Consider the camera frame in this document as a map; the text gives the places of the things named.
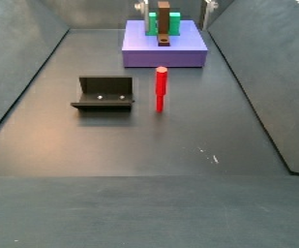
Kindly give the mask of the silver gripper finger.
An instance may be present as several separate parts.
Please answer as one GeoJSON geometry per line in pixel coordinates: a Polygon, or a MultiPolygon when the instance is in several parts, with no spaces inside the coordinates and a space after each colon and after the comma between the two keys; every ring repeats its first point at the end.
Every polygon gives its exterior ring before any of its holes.
{"type": "Polygon", "coordinates": [[[145,30],[149,30],[149,0],[138,0],[134,4],[134,9],[144,17],[145,30]]]}
{"type": "Polygon", "coordinates": [[[204,18],[202,18],[202,28],[206,28],[209,14],[218,8],[218,3],[216,0],[204,0],[204,18]]]}

